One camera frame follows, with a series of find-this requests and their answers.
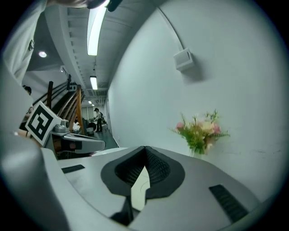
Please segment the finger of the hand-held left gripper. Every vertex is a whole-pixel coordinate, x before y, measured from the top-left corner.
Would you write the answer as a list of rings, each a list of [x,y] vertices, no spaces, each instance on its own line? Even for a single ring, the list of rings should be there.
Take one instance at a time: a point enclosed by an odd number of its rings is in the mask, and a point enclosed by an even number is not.
[[[106,147],[104,140],[74,133],[67,133],[62,136],[53,134],[52,140],[56,152],[89,154],[102,151]]]

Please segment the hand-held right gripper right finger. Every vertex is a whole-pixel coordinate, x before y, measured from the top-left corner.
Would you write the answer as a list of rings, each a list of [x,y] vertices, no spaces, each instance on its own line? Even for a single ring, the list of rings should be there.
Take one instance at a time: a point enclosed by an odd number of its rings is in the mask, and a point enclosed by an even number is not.
[[[156,148],[184,168],[181,186],[169,197],[150,199],[130,223],[135,231],[218,231],[231,224],[209,188],[223,185],[247,211],[260,204],[245,185],[215,165],[166,149]]]

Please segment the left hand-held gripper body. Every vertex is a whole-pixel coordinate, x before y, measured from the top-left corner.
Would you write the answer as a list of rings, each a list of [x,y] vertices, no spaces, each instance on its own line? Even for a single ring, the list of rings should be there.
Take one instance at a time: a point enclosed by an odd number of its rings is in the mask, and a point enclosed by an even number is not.
[[[60,136],[69,133],[68,120],[61,119],[42,102],[35,105],[25,127],[43,147],[51,132]]]

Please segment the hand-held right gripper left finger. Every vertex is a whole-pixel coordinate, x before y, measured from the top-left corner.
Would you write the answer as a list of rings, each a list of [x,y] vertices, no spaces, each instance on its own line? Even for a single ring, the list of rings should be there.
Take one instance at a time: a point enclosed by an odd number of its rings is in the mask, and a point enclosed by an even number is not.
[[[129,225],[140,211],[133,209],[131,198],[112,194],[101,179],[102,168],[110,161],[123,155],[106,154],[59,160],[62,168],[82,165],[83,169],[65,173],[76,191],[106,217],[123,225]]]

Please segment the white curved table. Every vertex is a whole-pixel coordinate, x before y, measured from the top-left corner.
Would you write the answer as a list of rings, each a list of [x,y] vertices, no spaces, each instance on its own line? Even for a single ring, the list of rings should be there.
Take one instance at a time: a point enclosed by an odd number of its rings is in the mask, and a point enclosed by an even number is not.
[[[116,154],[116,155],[125,155],[128,154],[134,150],[136,150],[138,147],[132,147],[132,148],[111,148],[99,152],[95,152],[94,154],[90,155],[91,157],[100,156],[100,155],[106,155],[106,154]]]

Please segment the person's white shirt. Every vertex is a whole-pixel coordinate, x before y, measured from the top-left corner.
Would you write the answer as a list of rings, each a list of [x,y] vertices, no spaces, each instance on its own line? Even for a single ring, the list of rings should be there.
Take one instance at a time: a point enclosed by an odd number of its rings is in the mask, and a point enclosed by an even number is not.
[[[32,98],[22,87],[34,47],[34,33],[47,0],[35,0],[21,16],[0,52],[0,133],[18,130]]]

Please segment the long ceiling light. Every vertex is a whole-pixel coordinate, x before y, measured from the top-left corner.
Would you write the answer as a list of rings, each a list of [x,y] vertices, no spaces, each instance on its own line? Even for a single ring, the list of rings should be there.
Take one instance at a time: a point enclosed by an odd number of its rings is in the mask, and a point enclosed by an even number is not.
[[[97,56],[100,31],[107,8],[101,5],[89,11],[87,27],[87,53],[90,56]]]

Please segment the grey wall box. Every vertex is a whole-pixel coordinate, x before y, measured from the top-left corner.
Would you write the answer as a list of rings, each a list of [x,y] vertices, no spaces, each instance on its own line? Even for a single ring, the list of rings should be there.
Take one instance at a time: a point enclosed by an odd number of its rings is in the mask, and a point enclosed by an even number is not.
[[[194,66],[194,60],[192,54],[188,48],[183,49],[173,56],[176,70],[183,72]]]

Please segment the white wall conduit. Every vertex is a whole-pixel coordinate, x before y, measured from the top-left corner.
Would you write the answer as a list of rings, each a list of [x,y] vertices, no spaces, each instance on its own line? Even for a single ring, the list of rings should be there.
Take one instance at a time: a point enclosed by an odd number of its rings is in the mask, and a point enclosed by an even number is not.
[[[163,20],[165,21],[171,35],[172,35],[172,38],[174,39],[177,47],[178,47],[178,50],[179,51],[183,51],[183,50],[187,50],[187,48],[185,48],[182,44],[182,41],[181,39],[179,38],[176,30],[174,29],[173,25],[171,24],[170,20],[167,18],[167,16],[164,14],[164,12],[159,8],[159,7],[156,7],[157,11],[159,12],[159,14],[161,15],[161,17],[163,18]]]

